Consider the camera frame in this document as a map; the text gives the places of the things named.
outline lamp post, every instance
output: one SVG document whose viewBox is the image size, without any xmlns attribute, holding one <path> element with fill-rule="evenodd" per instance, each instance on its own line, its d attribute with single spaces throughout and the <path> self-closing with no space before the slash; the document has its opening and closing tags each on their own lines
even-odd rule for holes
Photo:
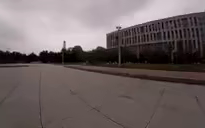
<svg viewBox="0 0 205 128">
<path fill-rule="evenodd" d="M 121 44 L 120 44 L 120 30 L 121 26 L 117 26 L 116 29 L 118 30 L 117 42 L 118 42 L 118 66 L 121 66 Z"/>
</svg>

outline sky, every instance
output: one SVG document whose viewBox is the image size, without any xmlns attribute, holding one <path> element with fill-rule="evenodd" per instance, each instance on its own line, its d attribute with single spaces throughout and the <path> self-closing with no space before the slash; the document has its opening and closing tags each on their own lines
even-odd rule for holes
<svg viewBox="0 0 205 128">
<path fill-rule="evenodd" d="M 0 0 L 0 50 L 106 47 L 106 33 L 205 10 L 205 0 Z"/>
</svg>

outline crack in pavement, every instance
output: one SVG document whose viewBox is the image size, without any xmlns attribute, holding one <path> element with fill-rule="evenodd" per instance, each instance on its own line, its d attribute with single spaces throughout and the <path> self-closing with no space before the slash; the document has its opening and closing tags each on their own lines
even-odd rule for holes
<svg viewBox="0 0 205 128">
<path fill-rule="evenodd" d="M 201 102 L 200 102 L 198 96 L 195 96 L 195 100 L 196 100 L 196 103 L 197 103 L 199 109 L 202 111 L 202 113 L 203 113 L 203 115 L 204 115 L 204 117 L 205 117 L 205 109 L 202 107 L 202 104 L 201 104 Z"/>
<path fill-rule="evenodd" d="M 122 128 L 127 128 L 126 126 L 124 126 L 123 124 L 121 124 L 120 122 L 115 121 L 114 119 L 112 119 L 111 117 L 109 117 L 108 115 L 102 113 L 99 109 L 97 109 L 96 107 L 91 106 L 85 99 L 83 99 L 82 97 L 80 97 L 77 93 L 75 93 L 73 90 L 69 89 L 71 95 L 75 95 L 77 96 L 77 98 L 82 101 L 83 103 L 85 103 L 89 108 L 91 108 L 91 110 L 94 110 L 95 112 L 98 112 L 100 115 L 102 115 L 105 119 L 111 121 L 112 123 L 121 126 Z"/>
<path fill-rule="evenodd" d="M 42 72 L 40 71 L 40 77 L 39 77 L 39 89 L 38 89 L 38 94 L 39 94 L 39 119 L 40 119 L 40 124 L 41 124 L 41 128 L 45 128 L 43 125 L 43 121 L 42 121 L 42 102 L 41 102 L 41 81 L 42 81 Z"/>
<path fill-rule="evenodd" d="M 13 94 L 13 92 L 20 86 L 20 83 L 17 82 L 16 86 L 12 87 L 11 90 L 9 90 L 9 92 L 6 94 L 5 97 L 3 97 L 1 100 L 0 100 L 0 106 L 2 106 L 2 104 Z"/>
<path fill-rule="evenodd" d="M 164 89 L 162 89 L 162 90 L 160 91 L 160 98 L 158 99 L 157 103 L 155 104 L 153 113 L 152 113 L 152 115 L 151 115 L 149 121 L 147 122 L 145 128 L 148 128 L 148 127 L 149 127 L 149 125 L 150 125 L 150 123 L 151 123 L 153 117 L 155 116 L 155 114 L 156 114 L 156 112 L 157 112 L 157 109 L 158 109 L 158 107 L 159 107 L 159 105 L 160 105 L 160 102 L 161 102 L 161 100 L 162 100 L 162 98 L 163 98 L 163 95 L 164 95 L 164 93 L 165 93 L 165 90 L 166 90 L 166 89 L 164 88 Z"/>
</svg>

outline pavement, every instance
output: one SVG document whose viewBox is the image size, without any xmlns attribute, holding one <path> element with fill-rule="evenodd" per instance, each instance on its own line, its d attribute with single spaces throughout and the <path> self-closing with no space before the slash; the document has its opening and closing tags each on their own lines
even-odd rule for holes
<svg viewBox="0 0 205 128">
<path fill-rule="evenodd" d="M 65 67 L 132 78 L 205 85 L 205 72 L 179 72 L 148 69 L 111 68 L 84 65 L 66 65 Z"/>
<path fill-rule="evenodd" d="M 0 128 L 205 128 L 205 86 L 56 65 L 0 68 Z"/>
</svg>

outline paved ground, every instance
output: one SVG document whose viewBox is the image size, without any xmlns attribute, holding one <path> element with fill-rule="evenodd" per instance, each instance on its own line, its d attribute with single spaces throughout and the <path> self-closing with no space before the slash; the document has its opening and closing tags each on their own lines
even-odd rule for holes
<svg viewBox="0 0 205 128">
<path fill-rule="evenodd" d="M 0 128 L 205 128 L 205 86 L 0 68 Z"/>
</svg>

